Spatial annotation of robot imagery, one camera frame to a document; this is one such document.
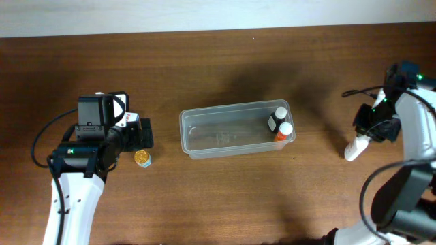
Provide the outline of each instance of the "white wall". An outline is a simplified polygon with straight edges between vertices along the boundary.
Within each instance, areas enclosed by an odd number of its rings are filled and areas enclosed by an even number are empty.
[[[436,20],[436,0],[0,0],[0,37]]]

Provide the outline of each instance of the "yellow lid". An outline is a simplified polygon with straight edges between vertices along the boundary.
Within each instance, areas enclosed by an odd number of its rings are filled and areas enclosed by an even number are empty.
[[[137,164],[144,164],[149,160],[149,154],[145,150],[139,150],[135,153],[135,162]]]

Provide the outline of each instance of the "rectangular container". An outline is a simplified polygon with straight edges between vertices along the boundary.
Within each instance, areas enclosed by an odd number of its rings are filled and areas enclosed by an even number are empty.
[[[286,108],[285,122],[294,127],[289,104],[282,99],[184,110],[180,113],[182,149],[192,159],[281,150],[296,134],[294,128],[286,140],[274,142],[268,119],[279,106]]]

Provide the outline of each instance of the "black bottle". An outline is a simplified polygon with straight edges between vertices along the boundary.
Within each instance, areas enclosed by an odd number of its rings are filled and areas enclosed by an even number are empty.
[[[279,131],[279,127],[281,123],[285,122],[287,111],[284,107],[279,107],[273,112],[268,120],[268,128],[273,133],[277,133]]]

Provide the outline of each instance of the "wooden table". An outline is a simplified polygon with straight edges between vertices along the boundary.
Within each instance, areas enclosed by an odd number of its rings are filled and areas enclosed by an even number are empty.
[[[402,59],[436,76],[436,23],[0,39],[0,244],[41,244],[50,174],[31,161],[36,133],[80,95],[126,91],[151,118],[153,164],[123,153],[95,211],[90,244],[261,244],[318,238],[359,220],[358,195],[402,140],[341,157],[354,115],[371,98],[341,92],[382,84]],[[182,110],[286,99],[296,128],[283,150],[191,160]],[[57,122],[41,161],[76,122]],[[389,174],[374,181],[366,201]]]

